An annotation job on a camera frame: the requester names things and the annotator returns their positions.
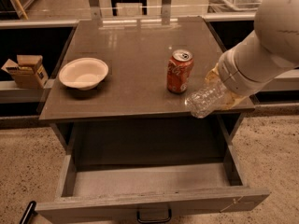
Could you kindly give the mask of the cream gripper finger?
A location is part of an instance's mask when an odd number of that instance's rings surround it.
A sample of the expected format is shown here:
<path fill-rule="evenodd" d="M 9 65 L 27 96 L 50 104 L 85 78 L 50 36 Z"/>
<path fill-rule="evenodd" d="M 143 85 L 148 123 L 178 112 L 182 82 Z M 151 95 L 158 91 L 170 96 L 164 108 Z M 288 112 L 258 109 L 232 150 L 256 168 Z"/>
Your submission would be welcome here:
<path fill-rule="evenodd" d="M 239 105 L 245 96 L 236 94 L 229 90 L 221 91 L 216 102 L 216 109 L 217 110 L 229 110 L 233 107 Z"/>
<path fill-rule="evenodd" d="M 205 83 L 207 85 L 214 85 L 216 84 L 219 80 L 219 71 L 218 71 L 219 65 L 216 64 L 207 74 L 205 77 Z"/>

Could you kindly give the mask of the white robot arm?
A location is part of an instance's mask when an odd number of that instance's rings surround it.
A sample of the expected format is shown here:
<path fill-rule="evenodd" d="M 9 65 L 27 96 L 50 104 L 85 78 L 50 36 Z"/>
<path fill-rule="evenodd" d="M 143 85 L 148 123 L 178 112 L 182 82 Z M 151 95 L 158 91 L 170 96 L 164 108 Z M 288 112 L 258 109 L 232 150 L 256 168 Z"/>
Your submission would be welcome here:
<path fill-rule="evenodd" d="M 263 0 L 254 31 L 221 55 L 216 81 L 207 88 L 207 110 L 221 109 L 227 97 L 245 98 L 260 91 L 298 64 L 299 0 Z"/>

